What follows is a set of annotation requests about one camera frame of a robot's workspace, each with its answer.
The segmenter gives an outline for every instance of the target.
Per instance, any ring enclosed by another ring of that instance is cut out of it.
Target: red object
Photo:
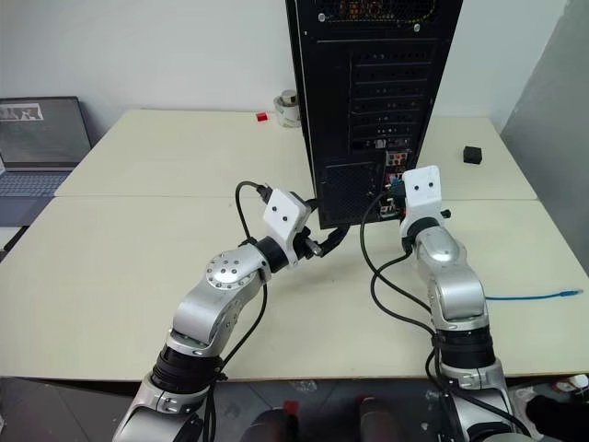
[[[298,415],[298,401],[284,401],[283,408],[286,414],[291,416]]]

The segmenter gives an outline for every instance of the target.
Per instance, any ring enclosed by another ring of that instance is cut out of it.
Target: white wall
[[[435,112],[502,128],[566,0],[465,0]],[[133,107],[264,110],[295,85],[283,0],[0,0],[8,96],[77,95],[94,135]]]

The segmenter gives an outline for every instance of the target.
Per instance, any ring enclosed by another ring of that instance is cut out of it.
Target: black computer case
[[[417,164],[462,0],[286,0],[321,227]],[[392,216],[387,201],[369,221]]]

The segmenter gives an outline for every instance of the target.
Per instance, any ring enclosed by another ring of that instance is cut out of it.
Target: tabletop
[[[257,199],[244,201],[263,235]],[[490,301],[495,351],[507,375],[589,371],[589,281],[538,201],[448,201],[447,226],[468,250],[488,296],[567,288],[577,297]],[[325,238],[311,218],[313,238]],[[366,228],[379,264],[401,254],[398,224]],[[0,376],[139,380],[174,311],[207,261],[243,238],[230,198],[56,198],[0,265]],[[425,298],[413,260],[387,274]],[[266,315],[227,367],[232,379],[422,377],[429,336],[372,303],[358,229],[324,259],[273,276]],[[389,308],[424,311],[377,287]],[[228,348],[260,296],[244,308]]]
[[[463,162],[465,145],[482,148],[480,165]],[[487,118],[433,118],[419,166],[431,164],[447,199],[536,199]],[[240,180],[312,195],[301,130],[252,112],[131,110],[56,195],[229,197]]]

